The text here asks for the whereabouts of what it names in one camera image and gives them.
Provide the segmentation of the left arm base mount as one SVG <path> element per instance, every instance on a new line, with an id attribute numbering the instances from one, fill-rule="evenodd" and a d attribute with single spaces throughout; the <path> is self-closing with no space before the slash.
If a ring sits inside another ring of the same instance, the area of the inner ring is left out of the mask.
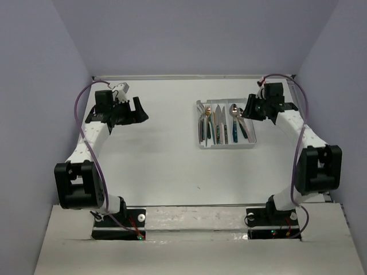
<path id="1" fill-rule="evenodd" d="M 122 214 L 102 215 L 90 211 L 93 216 L 91 237 L 104 241 L 144 241 L 146 239 L 146 208 L 128 207 L 126 217 Z"/>

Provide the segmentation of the gold spoon teal handle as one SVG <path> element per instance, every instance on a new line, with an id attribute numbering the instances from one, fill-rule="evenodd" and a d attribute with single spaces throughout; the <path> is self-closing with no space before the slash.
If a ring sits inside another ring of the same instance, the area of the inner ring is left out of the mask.
<path id="1" fill-rule="evenodd" d="M 241 114 L 242 114 L 241 112 L 242 112 L 242 109 L 237 107 L 237 119 L 238 119 L 239 124 L 240 124 L 241 132 L 242 132 L 244 138 L 249 140 L 249 133 L 248 133 L 247 126 L 245 124 L 244 118 L 241 116 Z"/>

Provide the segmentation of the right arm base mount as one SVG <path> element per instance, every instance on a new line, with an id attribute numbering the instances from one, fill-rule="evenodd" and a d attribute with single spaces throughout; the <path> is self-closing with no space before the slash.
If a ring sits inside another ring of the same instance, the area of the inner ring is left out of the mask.
<path id="1" fill-rule="evenodd" d="M 265 207 L 247 208 L 244 223 L 249 239 L 287 239 L 300 232 L 295 209 L 269 215 Z"/>

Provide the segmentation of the gold fork green handle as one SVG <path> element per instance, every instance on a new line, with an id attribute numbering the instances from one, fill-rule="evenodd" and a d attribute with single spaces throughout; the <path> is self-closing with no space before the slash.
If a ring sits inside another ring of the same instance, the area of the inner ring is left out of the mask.
<path id="1" fill-rule="evenodd" d="M 206 105 L 206 106 L 205 106 L 205 111 L 207 111 L 207 112 L 208 112 L 209 129 L 210 129 L 210 114 L 211 114 L 211 107 L 210 107 L 209 105 Z M 211 129 L 210 129 L 210 131 L 209 131 L 208 135 L 209 135 L 208 139 L 210 139 L 210 138 L 212 137 Z"/>

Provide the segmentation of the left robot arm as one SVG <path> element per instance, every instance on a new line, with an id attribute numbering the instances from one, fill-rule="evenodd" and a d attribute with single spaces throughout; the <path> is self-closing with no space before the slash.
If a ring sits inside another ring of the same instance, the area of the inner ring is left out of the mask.
<path id="1" fill-rule="evenodd" d="M 116 126 L 142 123 L 148 118 L 140 99 L 128 100 L 122 89 L 95 92 L 95 105 L 80 124 L 81 139 L 72 155 L 54 168 L 62 208 L 94 210 L 107 215 L 114 226 L 126 222 L 126 203 L 122 197 L 109 194 L 98 156 Z"/>

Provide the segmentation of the pink handled fork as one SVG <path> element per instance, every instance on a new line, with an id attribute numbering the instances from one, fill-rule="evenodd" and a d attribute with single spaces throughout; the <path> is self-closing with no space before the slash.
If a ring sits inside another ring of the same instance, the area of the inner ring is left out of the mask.
<path id="1" fill-rule="evenodd" d="M 199 138 L 199 144 L 203 141 L 203 132 L 202 132 L 202 116 L 203 116 L 203 108 L 201 104 L 197 104 L 197 110 L 199 112 L 199 118 L 198 118 L 198 138 Z"/>

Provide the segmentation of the teal handled spoon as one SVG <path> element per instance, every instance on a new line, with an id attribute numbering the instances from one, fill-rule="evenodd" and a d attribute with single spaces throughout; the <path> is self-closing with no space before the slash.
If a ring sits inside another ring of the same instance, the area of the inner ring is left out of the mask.
<path id="1" fill-rule="evenodd" d="M 238 143 L 237 137 L 237 107 L 235 104 L 232 104 L 229 108 L 229 114 L 232 117 L 232 137 L 233 142 Z"/>

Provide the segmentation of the pink handled spoon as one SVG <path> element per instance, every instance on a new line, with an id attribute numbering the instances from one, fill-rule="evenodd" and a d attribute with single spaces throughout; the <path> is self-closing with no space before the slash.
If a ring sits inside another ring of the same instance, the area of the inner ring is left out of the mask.
<path id="1" fill-rule="evenodd" d="M 251 131 L 251 125 L 250 125 L 250 123 L 247 119 L 243 119 L 243 126 L 244 126 L 244 129 L 245 129 L 246 133 L 247 133 L 248 141 L 250 143 L 254 143 L 255 140 L 254 140 L 254 136 L 253 136 L 252 131 Z"/>

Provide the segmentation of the orange handled knife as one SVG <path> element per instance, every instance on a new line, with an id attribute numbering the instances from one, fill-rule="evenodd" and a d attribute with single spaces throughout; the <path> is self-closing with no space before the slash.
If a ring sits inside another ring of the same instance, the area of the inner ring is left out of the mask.
<path id="1" fill-rule="evenodd" d="M 217 138 L 216 138 L 216 125 L 215 125 L 215 112 L 212 112 L 212 128 L 213 128 L 213 138 L 214 138 L 214 144 L 217 144 Z"/>

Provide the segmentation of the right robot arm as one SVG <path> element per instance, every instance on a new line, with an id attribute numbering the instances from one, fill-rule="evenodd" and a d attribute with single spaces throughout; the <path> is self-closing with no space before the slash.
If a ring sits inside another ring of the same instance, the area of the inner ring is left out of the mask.
<path id="1" fill-rule="evenodd" d="M 291 184 L 269 197 L 264 209 L 265 220 L 278 224 L 285 213 L 306 200 L 339 187 L 342 150 L 321 139 L 306 123 L 298 107 L 287 103 L 280 82 L 258 82 L 259 91 L 250 94 L 242 117 L 270 120 L 296 145 Z"/>

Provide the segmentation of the all silver fork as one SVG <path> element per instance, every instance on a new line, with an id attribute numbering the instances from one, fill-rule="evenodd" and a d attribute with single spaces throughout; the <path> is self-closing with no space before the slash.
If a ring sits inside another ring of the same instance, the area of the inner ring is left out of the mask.
<path id="1" fill-rule="evenodd" d="M 205 118 L 206 118 L 206 109 L 205 106 L 200 103 L 200 108 L 201 108 L 201 128 L 202 128 L 202 139 L 203 141 L 206 140 L 207 138 L 207 134 L 206 134 L 206 122 L 205 122 Z"/>

